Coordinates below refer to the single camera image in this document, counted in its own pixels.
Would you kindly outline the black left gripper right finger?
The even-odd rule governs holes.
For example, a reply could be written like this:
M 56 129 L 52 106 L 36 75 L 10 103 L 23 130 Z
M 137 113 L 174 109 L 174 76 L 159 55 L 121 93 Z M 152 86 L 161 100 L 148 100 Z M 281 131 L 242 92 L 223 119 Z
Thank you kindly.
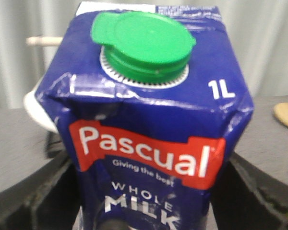
M 288 185 L 232 153 L 211 195 L 220 230 L 288 230 Z

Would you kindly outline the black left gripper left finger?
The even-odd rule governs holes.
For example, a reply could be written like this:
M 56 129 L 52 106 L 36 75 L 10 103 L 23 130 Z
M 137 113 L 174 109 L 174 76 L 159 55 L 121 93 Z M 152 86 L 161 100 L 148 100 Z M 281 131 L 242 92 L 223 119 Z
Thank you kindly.
M 0 230 L 71 230 L 79 208 L 76 170 L 63 150 L 0 193 Z

